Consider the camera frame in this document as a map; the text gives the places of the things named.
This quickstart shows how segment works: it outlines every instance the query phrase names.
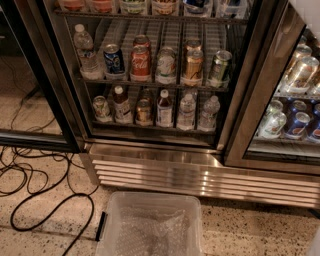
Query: black cable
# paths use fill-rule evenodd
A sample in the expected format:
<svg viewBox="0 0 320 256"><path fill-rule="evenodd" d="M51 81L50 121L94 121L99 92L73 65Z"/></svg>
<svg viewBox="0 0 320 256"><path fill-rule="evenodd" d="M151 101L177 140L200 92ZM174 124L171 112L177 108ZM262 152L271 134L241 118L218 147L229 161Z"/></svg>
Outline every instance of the black cable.
<svg viewBox="0 0 320 256"><path fill-rule="evenodd" d="M85 197L87 198L90 203L91 203L91 213L90 213L90 216L88 218L88 221L86 222L86 224L84 225L84 227L80 230L79 234L75 237L75 239L72 241L72 243L68 246L68 248L66 249L66 251L64 252L63 255L66 255L69 250L72 248L72 246L76 243L76 241L81 237L81 235L83 234L83 232L85 231L85 229L88 227L90 221L92 220L92 217L93 217L93 214L94 214L94 202L91 198L90 195L92 195L97 189L98 189L98 186L95 188L95 190L93 192L91 192L90 194L85 194L85 193L76 193L71 185L70 185L70 180L69 180L69 173L70 173L70 167L71 165L75 165L77 167L80 167L80 168L83 168L81 166L78 166L76 164L74 164L72 162L72 159L74 157L74 155L71 155L71 157L69 158L68 157L68 154L64 154L64 153L44 153L42 151L41 152L41 155L29 155L32 150L30 149L17 149L17 148L12 148L12 153L13 153L13 158L12 158L12 161L10 164L6 164L3 160L3 155L4 155L4 152L7 150L8 148L7 147L3 147L2 148L2 151L0 152L0 161L1 163L4 165L3 168L0 169L0 178L1 176L6 173L7 170L16 170L18 169L19 171L21 171L23 174L24 174L24 181L19 185L19 187L17 189L15 189L14 191L10 191L10 192L4 192L6 194L9 194L12 195L13 193L16 193L17 191L19 191L20 189L22 189L24 187L24 185L26 184L27 182L27 190L28 190L28 193L30 194L29 197L27 197L26 199L24 199L22 202L19 203L18 206L15 207L15 209L13 210L11 216L10 216L10 224L12 226L13 229L17 230L17 231L20 231L20 232L24 232L24 231L30 231L34 228L37 228L39 227L40 225L42 225L45 221L47 221L64 203L66 203L68 200L74 198L74 197ZM48 180L49 180L49 177L48 177L48 174L45 173L44 171L41 171L41 170L35 170L33 169L33 167L28 164L28 163L17 163L16 160L18 157L22 157L22 158L29 158L29 159L33 159L33 158L43 158L43 157L53 157L53 159L57 162L62 162L62 161L66 161L67 163L67 169L63 175L63 177L58 181L56 182L55 184L53 184L52 186L48 187L48 188L45 188L47 186L47 183L48 183ZM28 179L27 178L27 174L26 174L26 171L30 171L31 174L30 174L30 178ZM40 188L38 191L36 192L31 192L30 189L29 189L29 186L30 186L30 182L31 182L31 179L32 179L32 175L34 172L40 172L42 174L44 174L46 176L46 182L45 182L45 185L42 186L42 188ZM16 224L14 223L14 219L15 219L15 215L17 213L17 211L19 210L19 208L24 205L26 202L32 200L34 197L36 196L39 196L39 195L42 195L46 192L48 192L49 190L52 190L53 188L55 188L56 186L58 186L65 178L67 177L67 183L68 183L68 186L70 188L70 190L74 193L72 194L71 196L65 198L62 202L60 202L54 209L53 211L51 211L49 213L49 215L47 217L45 217L43 220L41 220L39 223L37 223L36 225L34 226L31 226L31 227L27 227L27 228L21 228L21 227L18 227L16 226Z"/></svg>

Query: bottle label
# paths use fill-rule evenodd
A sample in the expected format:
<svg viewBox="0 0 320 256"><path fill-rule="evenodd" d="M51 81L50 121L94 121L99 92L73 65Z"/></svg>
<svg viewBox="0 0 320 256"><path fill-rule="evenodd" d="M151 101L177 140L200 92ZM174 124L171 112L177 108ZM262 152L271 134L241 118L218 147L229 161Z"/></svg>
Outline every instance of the bottle label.
<svg viewBox="0 0 320 256"><path fill-rule="evenodd" d="M172 107L161 107L158 105L158 123L168 126L172 123Z"/></svg>
<svg viewBox="0 0 320 256"><path fill-rule="evenodd" d="M132 121L132 114L130 110L129 100L126 100L120 104L114 103L116 111L116 118L121 121Z"/></svg>

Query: white plastic bin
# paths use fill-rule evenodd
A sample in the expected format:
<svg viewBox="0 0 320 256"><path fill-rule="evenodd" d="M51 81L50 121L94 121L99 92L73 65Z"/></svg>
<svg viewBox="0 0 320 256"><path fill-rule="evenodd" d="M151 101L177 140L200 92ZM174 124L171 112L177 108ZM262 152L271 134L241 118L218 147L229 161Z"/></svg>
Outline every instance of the white plastic bin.
<svg viewBox="0 0 320 256"><path fill-rule="evenodd" d="M96 256L203 255L201 206L195 197L115 192L106 213ZM182 251L176 253L177 246Z"/></svg>

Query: red soda can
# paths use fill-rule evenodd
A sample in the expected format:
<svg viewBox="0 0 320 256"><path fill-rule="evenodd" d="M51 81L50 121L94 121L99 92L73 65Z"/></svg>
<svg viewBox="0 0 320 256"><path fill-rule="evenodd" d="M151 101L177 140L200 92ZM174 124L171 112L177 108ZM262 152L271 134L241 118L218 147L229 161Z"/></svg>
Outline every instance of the red soda can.
<svg viewBox="0 0 320 256"><path fill-rule="evenodd" d="M150 75L150 53L146 46L137 45L131 52L131 74Z"/></svg>

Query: drink bottle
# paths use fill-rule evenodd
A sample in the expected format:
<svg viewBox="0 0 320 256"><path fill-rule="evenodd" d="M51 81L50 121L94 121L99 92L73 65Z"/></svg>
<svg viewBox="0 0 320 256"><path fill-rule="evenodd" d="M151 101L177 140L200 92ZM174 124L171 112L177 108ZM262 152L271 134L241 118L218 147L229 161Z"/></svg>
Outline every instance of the drink bottle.
<svg viewBox="0 0 320 256"><path fill-rule="evenodd" d="M82 24L75 26L75 34L73 37L74 46L84 72L93 72L98 70L97 55L94 50L91 35L85 30Z"/></svg>

